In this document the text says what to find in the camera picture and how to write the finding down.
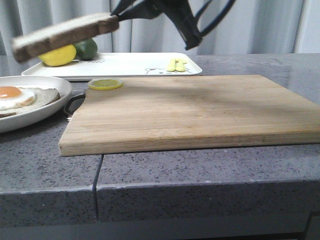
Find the green lime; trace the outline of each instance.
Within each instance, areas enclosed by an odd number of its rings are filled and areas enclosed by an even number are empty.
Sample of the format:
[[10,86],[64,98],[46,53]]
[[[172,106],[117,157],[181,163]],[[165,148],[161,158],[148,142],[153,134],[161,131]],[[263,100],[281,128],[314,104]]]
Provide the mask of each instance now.
[[80,60],[91,60],[98,52],[98,45],[92,38],[73,44],[76,49],[76,56]]

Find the bread slice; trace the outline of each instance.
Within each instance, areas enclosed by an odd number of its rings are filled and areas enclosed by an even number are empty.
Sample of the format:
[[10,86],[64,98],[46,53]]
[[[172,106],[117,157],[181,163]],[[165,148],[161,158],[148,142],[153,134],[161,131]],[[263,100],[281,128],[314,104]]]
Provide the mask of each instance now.
[[58,90],[55,88],[42,89],[39,87],[28,87],[27,89],[30,89],[35,93],[35,101],[28,106],[0,110],[0,118],[27,113],[32,110],[39,109],[45,105],[51,104],[60,99],[60,94]]

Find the granite surface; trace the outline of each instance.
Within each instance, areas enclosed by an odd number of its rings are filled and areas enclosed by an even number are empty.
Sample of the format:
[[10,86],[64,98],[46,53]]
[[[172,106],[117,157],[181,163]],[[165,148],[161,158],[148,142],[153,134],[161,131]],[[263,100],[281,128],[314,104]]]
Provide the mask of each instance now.
[[[260,74],[320,104],[320,54],[190,57],[204,76]],[[0,56],[0,76],[36,62]],[[77,95],[86,83],[72,87]],[[60,157],[67,124],[59,111],[0,135],[0,228],[294,215],[302,231],[320,211],[320,144]]]

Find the fried egg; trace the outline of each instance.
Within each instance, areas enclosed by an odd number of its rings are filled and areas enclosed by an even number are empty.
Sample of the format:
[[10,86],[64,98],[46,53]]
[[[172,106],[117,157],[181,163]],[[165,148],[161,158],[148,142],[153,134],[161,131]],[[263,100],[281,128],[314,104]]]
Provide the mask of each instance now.
[[36,94],[31,89],[0,86],[0,110],[16,109],[32,104]]

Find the white curtain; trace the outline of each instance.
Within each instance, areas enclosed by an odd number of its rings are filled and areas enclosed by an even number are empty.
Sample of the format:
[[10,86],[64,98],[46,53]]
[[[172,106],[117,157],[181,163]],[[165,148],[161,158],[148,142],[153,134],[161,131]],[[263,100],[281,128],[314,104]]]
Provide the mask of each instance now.
[[[48,25],[97,12],[112,11],[119,0],[0,0],[0,55],[12,55],[10,39]],[[195,13],[206,0],[190,0]],[[199,22],[203,29],[227,0],[213,0]],[[230,12],[202,43],[185,43],[164,14],[120,22],[119,30],[94,39],[98,51],[179,52],[188,55],[292,53],[303,0],[236,0]]]

